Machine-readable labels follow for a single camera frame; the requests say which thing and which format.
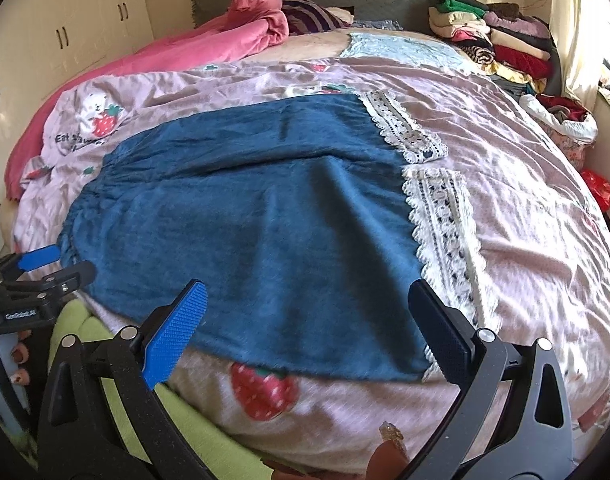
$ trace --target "screw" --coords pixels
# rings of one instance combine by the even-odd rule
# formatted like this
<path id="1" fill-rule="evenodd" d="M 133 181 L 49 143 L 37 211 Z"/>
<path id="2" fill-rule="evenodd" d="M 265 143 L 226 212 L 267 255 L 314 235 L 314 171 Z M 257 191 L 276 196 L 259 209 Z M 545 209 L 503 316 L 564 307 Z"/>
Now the screw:
<path id="1" fill-rule="evenodd" d="M 538 346 L 540 346 L 544 351 L 552 350 L 552 342 L 549 339 L 541 337 L 536 342 Z"/>
<path id="2" fill-rule="evenodd" d="M 494 339 L 496 339 L 495 333 L 488 328 L 481 328 L 478 336 L 481 341 L 485 341 L 486 343 L 491 343 Z"/>
<path id="3" fill-rule="evenodd" d="M 69 335 L 64 336 L 64 338 L 61 340 L 60 344 L 63 345 L 65 348 L 69 348 L 70 346 L 73 346 L 75 342 L 76 342 L 76 336 L 69 334 Z"/>
<path id="4" fill-rule="evenodd" d="M 120 331 L 120 338 L 129 341 L 130 339 L 134 339 L 137 333 L 138 329 L 135 326 L 126 326 Z"/>

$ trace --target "blue gripper pad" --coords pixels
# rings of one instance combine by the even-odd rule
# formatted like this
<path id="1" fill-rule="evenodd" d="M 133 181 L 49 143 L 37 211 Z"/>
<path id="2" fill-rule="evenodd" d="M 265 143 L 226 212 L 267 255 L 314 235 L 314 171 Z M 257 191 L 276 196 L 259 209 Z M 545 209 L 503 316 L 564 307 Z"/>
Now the blue gripper pad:
<path id="1" fill-rule="evenodd" d="M 18 261 L 18 268 L 28 272 L 47 264 L 53 264 L 60 259 L 60 249 L 57 245 L 48 245 L 31 253 L 25 253 Z"/>
<path id="2" fill-rule="evenodd" d="M 172 374 L 201 322 L 207 310 L 207 288 L 192 280 L 172 306 L 172 312 L 145 347 L 143 377 L 151 390 Z"/>

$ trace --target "white plastic bag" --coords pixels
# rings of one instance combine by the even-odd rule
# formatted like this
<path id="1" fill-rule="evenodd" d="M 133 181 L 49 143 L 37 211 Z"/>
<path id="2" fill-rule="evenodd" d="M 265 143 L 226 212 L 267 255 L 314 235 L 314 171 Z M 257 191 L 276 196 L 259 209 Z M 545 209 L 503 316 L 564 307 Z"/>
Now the white plastic bag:
<path id="1" fill-rule="evenodd" d="M 561 135 L 571 137 L 581 144 L 592 144 L 596 140 L 598 126 L 590 112 L 587 113 L 582 123 L 578 121 L 563 121 L 559 123 L 559 120 L 549 113 L 533 95 L 521 96 L 518 103 L 531 117 L 541 121 L 541 123 L 546 124 Z"/>

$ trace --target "green folded shirt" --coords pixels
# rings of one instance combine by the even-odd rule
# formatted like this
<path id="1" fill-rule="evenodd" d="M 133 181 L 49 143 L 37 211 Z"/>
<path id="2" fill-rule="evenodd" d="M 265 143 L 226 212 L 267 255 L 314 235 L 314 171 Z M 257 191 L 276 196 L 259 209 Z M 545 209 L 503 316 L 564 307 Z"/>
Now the green folded shirt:
<path id="1" fill-rule="evenodd" d="M 479 18 L 482 18 L 485 14 L 483 9 L 479 9 L 479 7 L 472 7 L 468 4 L 463 4 L 456 0 L 445 0 L 442 4 L 438 4 L 436 6 L 438 12 L 471 12 L 476 14 Z"/>

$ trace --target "red plastic bag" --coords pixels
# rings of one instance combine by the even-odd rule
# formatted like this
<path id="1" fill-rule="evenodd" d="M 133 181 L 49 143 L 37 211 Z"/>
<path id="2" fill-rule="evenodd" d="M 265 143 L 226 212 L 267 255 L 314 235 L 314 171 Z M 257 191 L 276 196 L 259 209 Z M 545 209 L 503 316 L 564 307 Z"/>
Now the red plastic bag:
<path id="1" fill-rule="evenodd" d="M 592 196 L 598 202 L 602 212 L 610 209 L 610 182 L 591 170 L 581 171 L 581 177 L 588 184 Z"/>

